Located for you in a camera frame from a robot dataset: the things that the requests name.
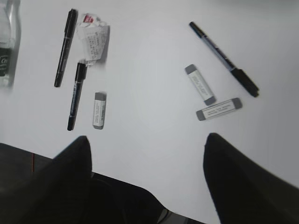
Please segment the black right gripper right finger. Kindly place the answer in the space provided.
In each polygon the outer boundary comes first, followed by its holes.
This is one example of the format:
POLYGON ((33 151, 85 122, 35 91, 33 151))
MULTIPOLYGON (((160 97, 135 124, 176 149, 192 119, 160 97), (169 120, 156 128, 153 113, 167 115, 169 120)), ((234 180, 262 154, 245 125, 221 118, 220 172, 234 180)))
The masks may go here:
POLYGON ((299 189, 253 162, 217 133, 207 137, 203 171, 222 224, 299 222, 299 189))

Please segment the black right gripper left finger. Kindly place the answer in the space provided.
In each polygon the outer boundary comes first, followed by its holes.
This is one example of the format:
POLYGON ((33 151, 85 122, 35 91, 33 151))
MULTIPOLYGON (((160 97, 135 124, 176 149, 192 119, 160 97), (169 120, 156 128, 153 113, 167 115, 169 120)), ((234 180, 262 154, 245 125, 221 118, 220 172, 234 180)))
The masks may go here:
POLYGON ((0 194, 2 224, 78 224, 88 200, 92 156, 79 136, 45 167, 0 194))

